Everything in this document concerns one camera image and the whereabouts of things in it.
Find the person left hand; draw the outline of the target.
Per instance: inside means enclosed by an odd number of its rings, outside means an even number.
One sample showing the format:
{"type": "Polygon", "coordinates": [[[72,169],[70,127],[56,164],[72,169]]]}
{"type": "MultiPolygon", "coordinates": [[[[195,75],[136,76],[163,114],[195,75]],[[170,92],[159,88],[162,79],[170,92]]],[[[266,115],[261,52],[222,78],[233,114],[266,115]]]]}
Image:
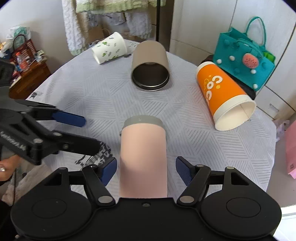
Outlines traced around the person left hand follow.
{"type": "Polygon", "coordinates": [[[17,155],[13,155],[7,159],[1,160],[0,181],[3,182],[9,180],[15,169],[18,168],[18,166],[20,165],[20,163],[21,158],[17,155]]]}

